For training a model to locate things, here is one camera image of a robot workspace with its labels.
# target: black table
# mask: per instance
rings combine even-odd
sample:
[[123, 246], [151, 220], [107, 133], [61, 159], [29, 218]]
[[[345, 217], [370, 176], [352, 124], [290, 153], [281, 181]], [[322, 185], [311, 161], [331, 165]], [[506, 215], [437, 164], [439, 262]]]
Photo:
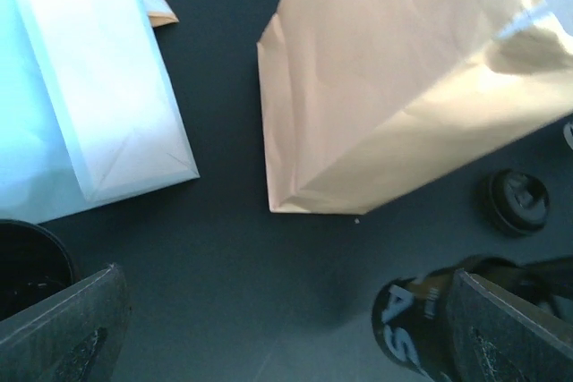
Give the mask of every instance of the black table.
[[[383, 284], [474, 253], [573, 251], [560, 123], [368, 216], [270, 214], [255, 43], [278, 0], [167, 1], [181, 23], [158, 42], [202, 178], [47, 223], [85, 276], [124, 267], [133, 319], [114, 381], [422, 380], [373, 339]], [[475, 183], [502, 167], [548, 186], [538, 235], [506, 239], [475, 212]]]

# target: black container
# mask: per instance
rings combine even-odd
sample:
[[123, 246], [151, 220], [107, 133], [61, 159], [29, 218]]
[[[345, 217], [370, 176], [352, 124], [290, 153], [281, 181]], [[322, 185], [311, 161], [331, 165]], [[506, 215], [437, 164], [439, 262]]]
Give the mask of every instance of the black container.
[[0, 320], [80, 279], [69, 252], [48, 230], [0, 220]]

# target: paper bag side panel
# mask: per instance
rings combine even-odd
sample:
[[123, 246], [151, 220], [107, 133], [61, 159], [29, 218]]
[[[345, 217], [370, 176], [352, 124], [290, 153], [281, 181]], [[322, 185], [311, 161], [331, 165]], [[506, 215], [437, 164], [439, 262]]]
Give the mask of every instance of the paper bag side panel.
[[295, 127], [287, 47], [275, 14], [257, 44], [269, 207], [296, 191]]
[[491, 43], [286, 200], [285, 210], [365, 213], [572, 112], [573, 50], [563, 38], [535, 27]]
[[305, 184], [479, 50], [523, 0], [281, 0]]

